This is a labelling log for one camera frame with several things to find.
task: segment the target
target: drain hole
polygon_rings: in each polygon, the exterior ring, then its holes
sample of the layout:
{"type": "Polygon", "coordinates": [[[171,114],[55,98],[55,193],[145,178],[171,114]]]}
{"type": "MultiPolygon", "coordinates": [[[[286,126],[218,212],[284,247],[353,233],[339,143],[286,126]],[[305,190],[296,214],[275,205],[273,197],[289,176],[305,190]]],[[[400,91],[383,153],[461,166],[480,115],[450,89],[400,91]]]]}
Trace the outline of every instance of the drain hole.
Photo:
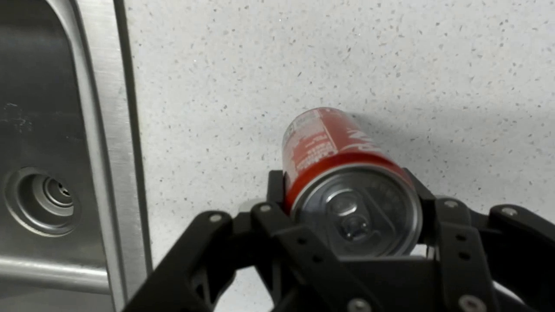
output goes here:
{"type": "Polygon", "coordinates": [[[22,171],[10,179],[6,204],[22,228],[50,238],[69,235],[77,214],[69,188],[34,171],[22,171]]]}

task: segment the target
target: screw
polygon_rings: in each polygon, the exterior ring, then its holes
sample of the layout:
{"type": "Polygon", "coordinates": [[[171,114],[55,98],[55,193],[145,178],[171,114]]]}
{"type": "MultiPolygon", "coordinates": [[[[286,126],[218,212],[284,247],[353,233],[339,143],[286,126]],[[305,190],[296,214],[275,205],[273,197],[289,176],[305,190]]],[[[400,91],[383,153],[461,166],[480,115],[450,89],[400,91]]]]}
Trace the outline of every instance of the screw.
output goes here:
{"type": "Polygon", "coordinates": [[[208,219],[209,223],[220,223],[221,221],[221,216],[209,216],[209,219],[208,219]]]}
{"type": "Polygon", "coordinates": [[[485,304],[473,296],[463,296],[457,301],[457,306],[463,309],[463,312],[487,312],[485,304]]]}
{"type": "Polygon", "coordinates": [[[371,312],[371,308],[365,301],[362,299],[352,299],[346,306],[348,312],[371,312]]]}
{"type": "Polygon", "coordinates": [[[518,212],[516,212],[515,209],[509,209],[509,207],[504,207],[504,209],[501,211],[501,214],[504,214],[504,216],[508,216],[508,218],[518,216],[518,212]]]}
{"type": "Polygon", "coordinates": [[[272,209],[268,207],[268,205],[263,205],[263,207],[260,207],[260,212],[263,212],[263,214],[267,214],[267,212],[270,212],[272,209]]]}
{"type": "Polygon", "coordinates": [[[457,209],[457,204],[452,202],[452,200],[443,202],[443,205],[449,207],[449,209],[457,209]]]}

